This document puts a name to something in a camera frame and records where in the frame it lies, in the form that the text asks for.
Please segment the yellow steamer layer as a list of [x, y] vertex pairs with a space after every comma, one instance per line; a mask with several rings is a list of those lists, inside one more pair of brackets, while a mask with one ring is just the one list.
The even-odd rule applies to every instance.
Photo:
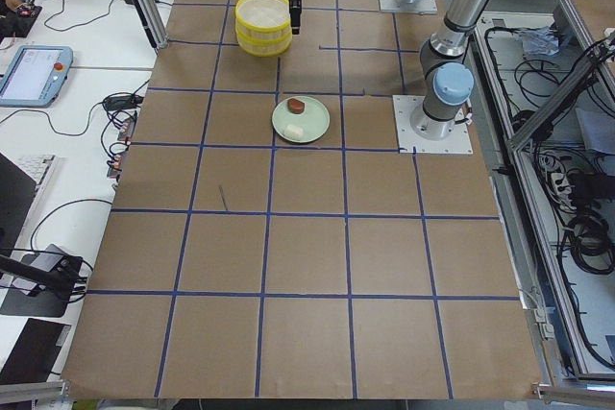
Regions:
[[290, 33], [287, 0], [238, 0], [235, 27], [249, 38], [273, 40]]
[[239, 47], [244, 52], [252, 56], [266, 58], [279, 56], [285, 52], [291, 44], [292, 34], [288, 33], [280, 38], [274, 39], [258, 39], [237, 32], [236, 39]]

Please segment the brown bun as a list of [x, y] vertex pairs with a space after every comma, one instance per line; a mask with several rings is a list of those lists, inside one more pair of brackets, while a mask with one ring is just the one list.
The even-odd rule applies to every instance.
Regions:
[[287, 109], [293, 114], [302, 114], [305, 111], [305, 103], [297, 98], [288, 98], [286, 101]]

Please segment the white bun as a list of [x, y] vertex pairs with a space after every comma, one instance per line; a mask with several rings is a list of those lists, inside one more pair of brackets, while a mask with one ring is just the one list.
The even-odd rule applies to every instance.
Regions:
[[304, 136], [304, 129], [293, 124], [288, 124], [283, 130], [283, 135], [291, 140], [301, 140]]

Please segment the light green plate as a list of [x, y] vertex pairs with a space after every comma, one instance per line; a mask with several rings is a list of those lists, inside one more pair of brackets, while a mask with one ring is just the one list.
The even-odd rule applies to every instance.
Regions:
[[[273, 110], [271, 122], [274, 131], [283, 139], [293, 143], [305, 144], [317, 140], [325, 134], [330, 125], [330, 114], [323, 103], [309, 96], [292, 96], [305, 103], [305, 111], [302, 114], [291, 113], [286, 106], [288, 98], [279, 102]], [[291, 140], [283, 135], [283, 130], [288, 124], [293, 124], [304, 129], [301, 140]]]

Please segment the black power adapter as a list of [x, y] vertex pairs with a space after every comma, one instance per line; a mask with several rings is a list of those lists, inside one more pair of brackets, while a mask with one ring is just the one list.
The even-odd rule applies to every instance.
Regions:
[[136, 109], [142, 104], [143, 97], [133, 94], [110, 95], [103, 100], [103, 108], [107, 111]]

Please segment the blue teach pendant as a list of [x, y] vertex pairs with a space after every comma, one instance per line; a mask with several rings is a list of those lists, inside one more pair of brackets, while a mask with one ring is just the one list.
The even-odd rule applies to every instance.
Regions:
[[73, 51], [66, 46], [21, 45], [1, 80], [1, 106], [47, 108], [68, 76]]

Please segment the white keyboard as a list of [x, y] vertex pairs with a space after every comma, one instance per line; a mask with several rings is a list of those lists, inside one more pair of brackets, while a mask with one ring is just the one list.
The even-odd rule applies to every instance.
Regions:
[[35, 182], [35, 196], [31, 209], [36, 208], [44, 198], [46, 189], [52, 183], [55, 172], [63, 161], [63, 157], [52, 154], [26, 155], [15, 161], [15, 164]]

